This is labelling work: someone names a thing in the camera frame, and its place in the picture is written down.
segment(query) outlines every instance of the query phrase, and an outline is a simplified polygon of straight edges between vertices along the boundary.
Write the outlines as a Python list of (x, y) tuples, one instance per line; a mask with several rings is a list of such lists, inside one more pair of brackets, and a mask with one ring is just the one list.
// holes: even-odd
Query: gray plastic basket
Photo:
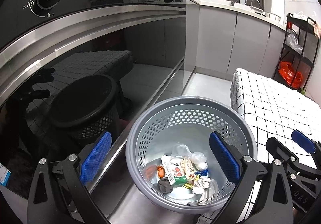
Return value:
[[(202, 214), (223, 207), (235, 185), (227, 181), (209, 147), (209, 137), (218, 131), (242, 155), (257, 159), (254, 136), (246, 122), (231, 108), (217, 101), (180, 96), (162, 101), (146, 110), (134, 123), (127, 140), (126, 161), (135, 185), (154, 204), (182, 214)], [(188, 196), (182, 187), (162, 194), (157, 188), (157, 169), (162, 155), (171, 155), (176, 144), (207, 156), (208, 171), (218, 190), (206, 200)]]

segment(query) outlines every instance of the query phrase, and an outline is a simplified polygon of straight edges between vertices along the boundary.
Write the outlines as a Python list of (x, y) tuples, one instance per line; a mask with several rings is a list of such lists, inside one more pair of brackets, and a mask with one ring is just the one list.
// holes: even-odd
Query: white grid tablecloth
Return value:
[[(231, 86), (231, 108), (251, 128), (258, 161), (273, 161), (265, 144), (268, 138), (275, 137), (299, 158), (300, 163), (316, 167), (311, 155), (291, 139), (291, 133), (297, 129), (310, 139), (321, 140), (321, 109), (314, 101), (270, 78), (238, 68)], [(260, 182), (255, 182), (239, 221), (249, 216), (260, 186)], [(202, 215), (198, 223), (211, 223), (217, 213)]]

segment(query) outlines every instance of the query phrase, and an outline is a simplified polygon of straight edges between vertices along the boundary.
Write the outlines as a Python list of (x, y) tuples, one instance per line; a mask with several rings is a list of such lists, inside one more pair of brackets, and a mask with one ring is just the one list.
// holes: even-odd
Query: sticker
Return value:
[(0, 163), (0, 185), (6, 186), (11, 172)]

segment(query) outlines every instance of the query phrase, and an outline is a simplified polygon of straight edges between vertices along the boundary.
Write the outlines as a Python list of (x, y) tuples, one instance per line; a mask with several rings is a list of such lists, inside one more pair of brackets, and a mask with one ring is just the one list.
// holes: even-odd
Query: blue textured pad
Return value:
[(84, 185), (94, 179), (110, 147), (111, 135), (106, 132), (81, 165), (80, 180)]
[(291, 133), (292, 140), (295, 141), (302, 149), (304, 149), (307, 153), (314, 153), (316, 148), (314, 147), (314, 143), (306, 137), (303, 133), (298, 130), (294, 130)]
[(214, 132), (210, 136), (210, 148), (220, 167), (222, 168), (227, 180), (236, 185), (241, 178), (240, 166)]

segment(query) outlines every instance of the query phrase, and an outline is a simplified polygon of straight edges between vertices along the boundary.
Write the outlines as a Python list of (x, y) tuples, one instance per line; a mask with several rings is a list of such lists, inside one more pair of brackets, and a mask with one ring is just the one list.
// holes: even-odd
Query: white countertop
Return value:
[(271, 19), (269, 19), (265, 16), (253, 13), (253, 12), (246, 10), (246, 9), (242, 9), (242, 8), (248, 8), (248, 6), (244, 6), (239, 3), (235, 3), (238, 6), (238, 7), (235, 7), (235, 6), (231, 6), (231, 2), (228, 0), (214, 0), (215, 2), (213, 2), (213, 0), (191, 0), (191, 1), (193, 1), (194, 3), (196, 3), (198, 5), (202, 5), (202, 6), (218, 7), (218, 8), (223, 8), (223, 9), (235, 11), (238, 13), (242, 13), (245, 15), (249, 15), (249, 16), (261, 19), (263, 21), (266, 21), (267, 23), (270, 23), (270, 24), (286, 31), (286, 27), (283, 26), (283, 24), (276, 23), (275, 21), (272, 21)]

